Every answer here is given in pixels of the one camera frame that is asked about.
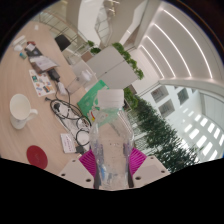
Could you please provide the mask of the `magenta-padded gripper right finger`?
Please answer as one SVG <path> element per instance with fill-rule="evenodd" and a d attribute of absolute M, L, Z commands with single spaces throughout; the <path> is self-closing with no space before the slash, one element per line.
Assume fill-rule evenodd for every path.
<path fill-rule="evenodd" d="M 129 156 L 129 173 L 131 188 L 146 186 L 170 174 L 154 155 L 146 156 L 136 148 Z"/>

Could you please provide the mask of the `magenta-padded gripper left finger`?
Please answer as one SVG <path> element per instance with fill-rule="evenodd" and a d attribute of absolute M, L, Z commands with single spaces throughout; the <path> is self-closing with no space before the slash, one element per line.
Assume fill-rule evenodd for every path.
<path fill-rule="evenodd" d="M 99 173 L 91 150 L 78 159 L 70 160 L 59 173 L 59 176 L 84 188 L 99 188 Z"/>

